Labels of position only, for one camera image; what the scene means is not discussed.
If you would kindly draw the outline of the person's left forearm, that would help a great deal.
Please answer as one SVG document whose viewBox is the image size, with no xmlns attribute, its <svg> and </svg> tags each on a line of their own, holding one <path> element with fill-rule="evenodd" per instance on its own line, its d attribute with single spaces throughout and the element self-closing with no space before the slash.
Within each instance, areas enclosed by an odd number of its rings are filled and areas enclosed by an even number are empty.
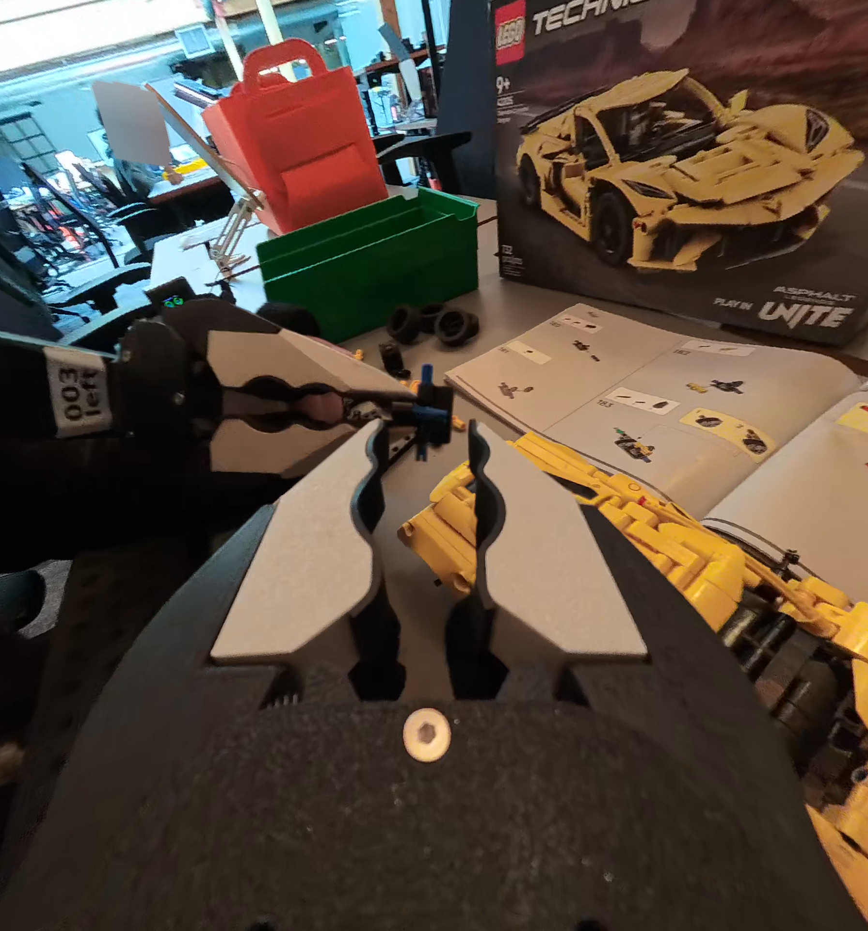
<svg viewBox="0 0 868 931">
<path fill-rule="evenodd" d="M 241 526 L 293 485 L 208 472 L 206 454 L 113 436 L 0 438 L 0 573 Z"/>
</svg>

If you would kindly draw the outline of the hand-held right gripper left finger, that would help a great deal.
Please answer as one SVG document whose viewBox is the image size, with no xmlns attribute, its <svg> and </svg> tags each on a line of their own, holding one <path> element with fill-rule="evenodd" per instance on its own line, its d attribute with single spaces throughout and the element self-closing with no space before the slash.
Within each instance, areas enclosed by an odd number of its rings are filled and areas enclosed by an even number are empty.
<svg viewBox="0 0 868 931">
<path fill-rule="evenodd" d="M 210 649 L 219 668 L 340 673 L 362 700 L 405 686 L 401 625 L 373 532 L 389 432 L 372 421 L 282 495 Z"/>
</svg>

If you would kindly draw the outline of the small black brick assembly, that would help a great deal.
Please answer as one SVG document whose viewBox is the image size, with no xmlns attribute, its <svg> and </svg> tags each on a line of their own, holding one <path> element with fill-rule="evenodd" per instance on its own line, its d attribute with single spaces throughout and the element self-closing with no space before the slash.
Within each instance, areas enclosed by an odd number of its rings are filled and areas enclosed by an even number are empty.
<svg viewBox="0 0 868 931">
<path fill-rule="evenodd" d="M 412 401 L 394 401 L 389 406 L 393 425 L 415 430 L 416 460 L 428 459 L 428 448 L 449 444 L 453 432 L 454 390 L 436 384 L 433 364 L 421 367 L 421 378 Z"/>
</svg>

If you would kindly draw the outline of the green plastic bin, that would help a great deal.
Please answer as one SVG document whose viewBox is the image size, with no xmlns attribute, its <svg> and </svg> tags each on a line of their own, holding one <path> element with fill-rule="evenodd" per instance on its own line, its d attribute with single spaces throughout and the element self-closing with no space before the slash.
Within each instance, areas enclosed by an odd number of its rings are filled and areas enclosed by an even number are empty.
<svg viewBox="0 0 868 931">
<path fill-rule="evenodd" d="M 265 298 L 302 307 L 324 340 L 345 343 L 381 328 L 400 305 L 475 291 L 478 210 L 420 189 L 266 239 L 256 248 Z"/>
</svg>

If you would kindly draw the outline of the toy car set box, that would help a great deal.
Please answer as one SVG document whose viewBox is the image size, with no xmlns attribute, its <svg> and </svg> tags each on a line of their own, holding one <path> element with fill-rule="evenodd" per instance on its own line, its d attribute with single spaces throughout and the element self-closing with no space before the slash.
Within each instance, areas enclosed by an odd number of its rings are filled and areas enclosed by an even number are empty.
<svg viewBox="0 0 868 931">
<path fill-rule="evenodd" d="M 868 2 L 496 2 L 501 275 L 844 345 L 868 326 Z"/>
</svg>

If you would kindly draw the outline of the black device with green lights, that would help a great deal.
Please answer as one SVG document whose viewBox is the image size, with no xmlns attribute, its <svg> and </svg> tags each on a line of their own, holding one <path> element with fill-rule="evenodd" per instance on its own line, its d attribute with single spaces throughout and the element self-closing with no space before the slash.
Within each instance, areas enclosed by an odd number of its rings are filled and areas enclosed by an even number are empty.
<svg viewBox="0 0 868 931">
<path fill-rule="evenodd" d="M 184 306 L 196 297 L 195 290 L 183 276 L 146 288 L 145 296 L 156 316 L 162 315 L 166 310 Z"/>
</svg>

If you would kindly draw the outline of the person's left hand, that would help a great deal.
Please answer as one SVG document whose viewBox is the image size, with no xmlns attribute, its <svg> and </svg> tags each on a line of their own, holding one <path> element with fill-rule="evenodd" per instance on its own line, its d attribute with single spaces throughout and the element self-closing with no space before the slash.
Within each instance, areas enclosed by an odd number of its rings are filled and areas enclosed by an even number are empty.
<svg viewBox="0 0 868 931">
<path fill-rule="evenodd" d="M 336 425 L 345 418 L 344 402 L 334 392 L 308 394 L 293 402 L 293 409 L 309 422 Z"/>
</svg>

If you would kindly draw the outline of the red cardboard carrier box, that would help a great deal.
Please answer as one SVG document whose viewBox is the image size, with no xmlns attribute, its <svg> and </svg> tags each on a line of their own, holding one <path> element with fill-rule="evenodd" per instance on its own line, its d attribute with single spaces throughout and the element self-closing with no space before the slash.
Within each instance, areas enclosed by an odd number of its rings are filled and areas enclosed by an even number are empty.
<svg viewBox="0 0 868 931">
<path fill-rule="evenodd" d="M 388 196 L 354 76 L 328 69 L 304 40 L 250 52 L 242 80 L 201 117 L 278 235 Z"/>
</svg>

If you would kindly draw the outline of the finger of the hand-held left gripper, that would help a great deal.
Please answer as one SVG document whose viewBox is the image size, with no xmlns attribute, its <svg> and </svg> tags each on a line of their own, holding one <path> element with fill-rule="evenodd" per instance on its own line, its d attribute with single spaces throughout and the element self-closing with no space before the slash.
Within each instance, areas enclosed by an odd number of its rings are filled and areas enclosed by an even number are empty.
<svg viewBox="0 0 868 931">
<path fill-rule="evenodd" d="M 224 388 L 276 389 L 291 398 L 334 393 L 353 401 L 412 401 L 385 371 L 330 343 L 291 331 L 208 335 L 207 364 Z"/>
<path fill-rule="evenodd" d="M 209 441 L 213 473 L 255 474 L 298 479 L 319 466 L 356 435 L 352 424 L 311 428 L 292 424 L 267 432 L 231 418 L 218 425 Z"/>
</svg>

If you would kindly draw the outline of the yellow toy brick car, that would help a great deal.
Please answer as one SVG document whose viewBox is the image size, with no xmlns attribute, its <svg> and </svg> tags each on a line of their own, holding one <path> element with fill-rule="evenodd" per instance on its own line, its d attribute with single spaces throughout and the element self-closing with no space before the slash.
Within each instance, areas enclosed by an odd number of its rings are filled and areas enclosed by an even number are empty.
<svg viewBox="0 0 868 931">
<path fill-rule="evenodd" d="M 868 603 L 813 576 L 794 552 L 756 555 L 559 443 L 527 433 L 510 446 L 608 518 L 734 653 L 868 922 Z"/>
</svg>

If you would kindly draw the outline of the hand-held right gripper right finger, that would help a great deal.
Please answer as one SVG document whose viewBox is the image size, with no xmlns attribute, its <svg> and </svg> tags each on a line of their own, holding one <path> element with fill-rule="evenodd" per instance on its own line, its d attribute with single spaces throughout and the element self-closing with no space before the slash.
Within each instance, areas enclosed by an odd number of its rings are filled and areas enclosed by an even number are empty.
<svg viewBox="0 0 868 931">
<path fill-rule="evenodd" d="M 470 426 L 475 580 L 444 633 L 451 690 L 498 696 L 514 670 L 645 661 L 649 651 L 577 497 L 500 438 Z"/>
</svg>

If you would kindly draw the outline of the pile of black yellow bricks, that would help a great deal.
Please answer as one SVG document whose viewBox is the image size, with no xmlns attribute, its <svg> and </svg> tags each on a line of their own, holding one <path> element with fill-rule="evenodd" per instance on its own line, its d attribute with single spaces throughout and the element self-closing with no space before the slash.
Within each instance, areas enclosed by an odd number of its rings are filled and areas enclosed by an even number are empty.
<svg viewBox="0 0 868 931">
<path fill-rule="evenodd" d="M 363 349 L 361 348 L 357 348 L 353 350 L 351 352 L 351 355 L 353 356 L 353 358 L 357 359 L 360 362 L 366 362 L 365 353 Z M 398 380 L 402 386 L 406 387 L 413 394 L 417 395 L 421 382 L 418 379 L 412 379 L 410 377 L 412 373 L 409 369 L 398 369 L 398 370 L 386 369 L 386 371 L 392 377 L 396 378 L 396 380 Z M 451 428 L 455 432 L 465 432 L 466 421 L 462 420 L 456 414 L 452 414 L 451 415 Z"/>
</svg>

